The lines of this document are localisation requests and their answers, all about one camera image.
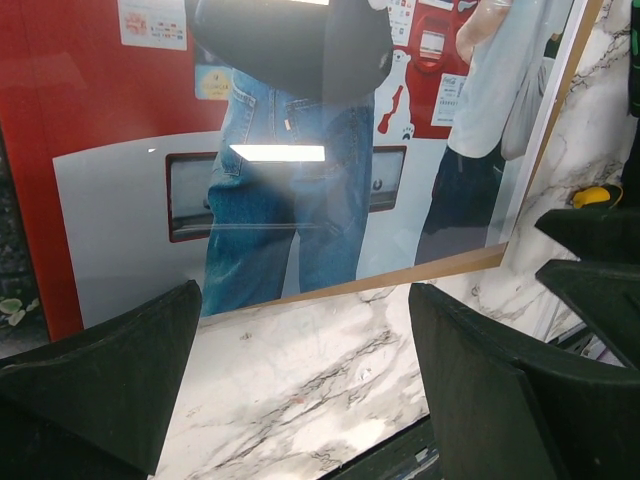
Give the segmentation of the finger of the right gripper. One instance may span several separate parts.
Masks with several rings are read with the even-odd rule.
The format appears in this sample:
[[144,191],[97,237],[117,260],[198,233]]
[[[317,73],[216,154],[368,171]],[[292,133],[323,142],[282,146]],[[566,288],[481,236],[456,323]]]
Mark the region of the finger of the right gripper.
[[550,260],[536,279],[561,299],[625,366],[639,368],[639,267]]
[[557,209],[535,223],[581,260],[639,262],[638,209]]

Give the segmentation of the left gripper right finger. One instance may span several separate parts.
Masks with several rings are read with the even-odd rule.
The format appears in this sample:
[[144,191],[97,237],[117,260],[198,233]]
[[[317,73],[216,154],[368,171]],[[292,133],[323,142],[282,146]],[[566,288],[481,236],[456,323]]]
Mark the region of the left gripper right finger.
[[639,374],[532,338],[431,284],[409,291],[448,479],[635,479]]

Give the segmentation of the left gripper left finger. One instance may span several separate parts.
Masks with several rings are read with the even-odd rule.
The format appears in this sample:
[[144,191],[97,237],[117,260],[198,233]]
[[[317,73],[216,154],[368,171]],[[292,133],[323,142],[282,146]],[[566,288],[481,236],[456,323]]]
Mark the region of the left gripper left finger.
[[200,289],[190,280],[111,320],[2,359],[2,478],[154,475],[200,307]]

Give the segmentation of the brown frame backing board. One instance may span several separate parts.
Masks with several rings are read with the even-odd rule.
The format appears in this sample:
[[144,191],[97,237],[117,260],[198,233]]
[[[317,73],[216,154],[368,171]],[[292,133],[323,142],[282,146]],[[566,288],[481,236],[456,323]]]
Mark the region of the brown frame backing board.
[[583,1],[201,1],[230,70],[205,316],[505,243]]

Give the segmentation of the printed photo of couple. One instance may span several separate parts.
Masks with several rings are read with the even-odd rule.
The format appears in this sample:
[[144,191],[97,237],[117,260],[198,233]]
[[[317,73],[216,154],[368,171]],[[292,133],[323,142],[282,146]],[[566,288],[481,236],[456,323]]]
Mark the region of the printed photo of couple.
[[496,261],[585,1],[5,1],[1,334]]

